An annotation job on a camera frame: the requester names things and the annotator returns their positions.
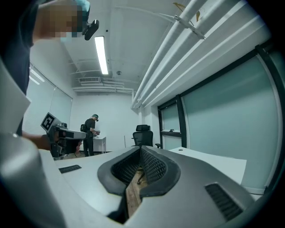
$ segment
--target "dark t-shirt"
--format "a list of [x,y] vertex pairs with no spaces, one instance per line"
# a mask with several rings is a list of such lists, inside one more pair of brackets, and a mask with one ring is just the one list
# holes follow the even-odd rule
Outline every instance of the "dark t-shirt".
[[93,138],[93,132],[90,131],[90,128],[95,129],[95,120],[93,119],[88,119],[85,121],[85,125],[86,125],[86,133],[87,133],[87,138]]
[[[11,77],[24,94],[29,83],[30,49],[33,45],[33,30],[37,17],[36,0],[6,1],[2,9],[0,56]],[[22,122],[17,130],[22,135]]]

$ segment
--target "ceiling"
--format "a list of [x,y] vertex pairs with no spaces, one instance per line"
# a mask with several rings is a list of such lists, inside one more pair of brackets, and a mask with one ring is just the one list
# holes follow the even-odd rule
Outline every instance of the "ceiling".
[[[190,0],[182,0],[187,5]],[[89,22],[99,20],[98,31],[85,41],[73,38],[65,43],[74,72],[73,86],[79,77],[112,77],[134,81],[128,87],[137,89],[152,58],[172,26],[171,18],[180,10],[173,0],[89,0]],[[94,43],[95,36],[105,37],[109,75],[102,75]]]

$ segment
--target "office chair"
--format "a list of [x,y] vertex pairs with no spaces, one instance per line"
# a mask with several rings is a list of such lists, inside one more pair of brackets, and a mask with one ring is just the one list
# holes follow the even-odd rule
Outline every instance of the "office chair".
[[[150,130],[150,126],[143,124],[137,125],[136,132],[133,133],[133,138],[135,146],[150,146],[153,147],[153,132]],[[157,148],[161,147],[160,143],[155,144]],[[143,178],[145,172],[143,171],[142,175],[139,177],[137,184],[140,184],[141,178]]]

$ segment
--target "person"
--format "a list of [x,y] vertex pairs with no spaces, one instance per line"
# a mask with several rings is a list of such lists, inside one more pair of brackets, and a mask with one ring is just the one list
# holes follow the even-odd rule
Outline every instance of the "person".
[[[86,0],[80,0],[90,6]],[[1,30],[5,31],[0,45],[0,56],[6,69],[26,95],[29,83],[30,49],[41,39],[65,37],[66,33],[82,27],[82,6],[74,0],[56,0],[42,5],[37,0],[5,1],[1,7],[10,11],[2,14]],[[22,123],[17,134],[34,142],[39,149],[50,150],[47,135],[32,135],[22,131]],[[55,142],[59,140],[55,133]]]
[[95,121],[98,120],[98,115],[94,114],[91,116],[91,118],[87,119],[85,121],[86,125],[86,133],[87,137],[85,140],[83,140],[83,148],[84,148],[84,154],[85,157],[94,156],[93,152],[93,134],[99,134],[98,131],[95,131]]

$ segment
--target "wooden floor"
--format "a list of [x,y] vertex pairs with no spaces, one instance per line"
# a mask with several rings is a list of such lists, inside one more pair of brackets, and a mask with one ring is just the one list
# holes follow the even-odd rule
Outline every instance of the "wooden floor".
[[[85,157],[84,153],[76,153],[76,154],[66,155],[64,156],[63,159],[75,159],[75,158],[83,158],[83,157]],[[143,170],[141,168],[138,169],[133,180],[131,181],[131,183],[126,189],[126,200],[127,200],[129,217],[133,215],[133,213],[137,210],[137,208],[139,207],[141,203],[141,200],[139,198],[140,189],[147,186],[146,176],[144,176],[141,179],[140,184],[137,184],[137,181],[142,173],[143,173]]]

